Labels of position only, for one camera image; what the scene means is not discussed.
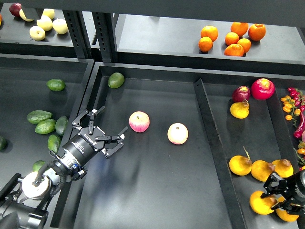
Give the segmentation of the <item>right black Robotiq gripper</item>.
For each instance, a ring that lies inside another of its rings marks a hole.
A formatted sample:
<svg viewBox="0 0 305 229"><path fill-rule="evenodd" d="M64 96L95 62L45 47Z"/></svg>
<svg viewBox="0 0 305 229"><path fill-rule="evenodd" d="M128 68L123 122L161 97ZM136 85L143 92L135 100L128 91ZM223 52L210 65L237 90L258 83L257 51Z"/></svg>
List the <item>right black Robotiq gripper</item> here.
<svg viewBox="0 0 305 229"><path fill-rule="evenodd" d="M289 177L281 177L277 172L272 172L267 178L263 193L260 198L271 195L281 195L272 210L284 210L287 215L305 215L305 171L301 170Z"/></svg>

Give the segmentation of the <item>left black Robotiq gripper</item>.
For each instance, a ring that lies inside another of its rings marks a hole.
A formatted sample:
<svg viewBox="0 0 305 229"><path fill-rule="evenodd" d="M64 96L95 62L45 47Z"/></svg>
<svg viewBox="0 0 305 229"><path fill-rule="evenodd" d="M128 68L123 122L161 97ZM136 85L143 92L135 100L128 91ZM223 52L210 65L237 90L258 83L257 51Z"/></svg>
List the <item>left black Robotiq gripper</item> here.
<svg viewBox="0 0 305 229"><path fill-rule="evenodd" d="M103 113L105 108L103 105L91 111L85 109L72 121L72 127L79 130L79 133L62 148L66 153L71 153L81 166L98 152L102 152L108 159L124 146L124 133L129 129L127 126L117 135L106 135L98 126L94 126L96 116ZM84 120L88 124L87 127L82 124Z"/></svg>

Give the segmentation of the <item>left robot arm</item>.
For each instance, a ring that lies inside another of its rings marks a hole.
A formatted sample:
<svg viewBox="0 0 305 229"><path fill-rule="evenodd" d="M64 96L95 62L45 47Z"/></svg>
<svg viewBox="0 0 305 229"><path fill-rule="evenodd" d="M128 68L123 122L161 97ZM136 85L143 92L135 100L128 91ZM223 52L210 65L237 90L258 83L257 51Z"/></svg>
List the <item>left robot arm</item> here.
<svg viewBox="0 0 305 229"><path fill-rule="evenodd" d="M49 154L54 161L22 177L16 173L0 191L0 227L2 229L42 229L48 218L48 205L68 181L85 177L86 164L99 152L109 158L124 143L125 127L117 135L106 135L94 125L95 117L105 109L84 110L72 122L77 134L62 146L64 154Z"/></svg>

